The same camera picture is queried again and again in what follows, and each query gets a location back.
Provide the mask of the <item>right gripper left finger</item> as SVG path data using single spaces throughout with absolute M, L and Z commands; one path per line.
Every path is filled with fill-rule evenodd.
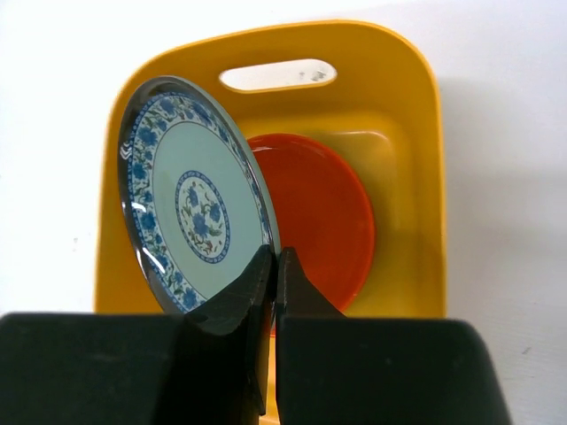
M 189 313 L 11 313 L 4 424 L 255 424 L 266 412 L 273 254 Z

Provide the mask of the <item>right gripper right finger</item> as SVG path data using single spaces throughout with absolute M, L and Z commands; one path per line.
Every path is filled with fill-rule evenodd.
M 283 424 L 508 424 L 479 333 L 467 322 L 348 318 L 282 251 L 276 404 Z

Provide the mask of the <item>orange plate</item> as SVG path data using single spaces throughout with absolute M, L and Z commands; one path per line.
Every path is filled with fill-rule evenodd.
M 376 225 L 357 173 L 333 149 L 294 134 L 248 141 L 275 208 L 281 244 L 296 250 L 309 281 L 340 311 L 371 269 Z

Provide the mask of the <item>blue patterned plate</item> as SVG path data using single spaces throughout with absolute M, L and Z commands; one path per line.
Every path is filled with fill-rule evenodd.
M 121 208 L 165 313 L 203 305 L 256 251 L 281 251 L 268 185 L 236 122 L 192 81 L 166 75 L 130 97 L 118 135 Z

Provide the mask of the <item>yellow plastic bin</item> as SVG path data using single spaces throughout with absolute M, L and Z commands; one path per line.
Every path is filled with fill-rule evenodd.
M 222 72 L 320 59 L 331 82 L 232 89 Z M 246 136 L 296 133 L 331 147 L 360 176 L 377 245 L 347 313 L 399 323 L 446 313 L 446 215 L 439 86 L 422 53 L 385 27 L 322 20 L 263 27 L 174 48 L 142 65 L 117 96 L 106 129 L 95 309 L 155 313 L 118 207 L 117 136 L 127 98 L 144 80 L 174 74 L 212 94 Z

